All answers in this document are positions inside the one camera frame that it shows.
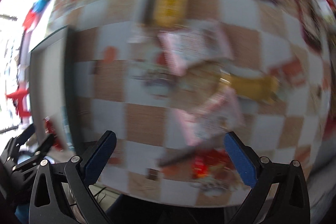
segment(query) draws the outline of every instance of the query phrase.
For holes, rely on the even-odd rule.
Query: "checkered tablecloth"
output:
[[[199,94],[167,92],[153,85],[155,78],[167,75],[168,70],[157,40],[132,40],[141,6],[142,0],[56,0],[48,25],[49,33],[66,24],[78,30],[76,90],[85,141],[97,140],[105,130],[117,135],[114,158],[100,181],[121,193],[159,203],[192,207],[240,204],[248,187],[207,196],[190,185],[190,162],[182,163],[177,174],[147,178],[148,169],[158,170],[156,159],[161,154],[185,146],[172,108],[204,101],[216,82],[207,71],[212,69],[209,65],[186,76],[187,82],[200,86]],[[329,109],[330,88],[323,85],[330,82],[325,30],[319,55],[302,38],[292,0],[279,6],[259,0],[189,0],[186,24],[208,19],[220,21],[229,36],[236,56],[231,65],[235,74],[260,75],[295,56],[300,60],[306,83],[275,105],[239,99],[246,126],[235,132],[260,156],[282,163],[299,160],[308,176]],[[324,88],[316,96],[320,86]]]

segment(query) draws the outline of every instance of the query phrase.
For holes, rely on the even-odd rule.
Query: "cable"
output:
[[[101,203],[101,201],[104,199],[104,197],[106,197],[106,194],[103,196],[103,198],[98,202],[98,204]]]
[[[98,196],[101,192],[103,192],[106,189],[106,187],[102,188],[98,193],[96,193],[94,196]]]

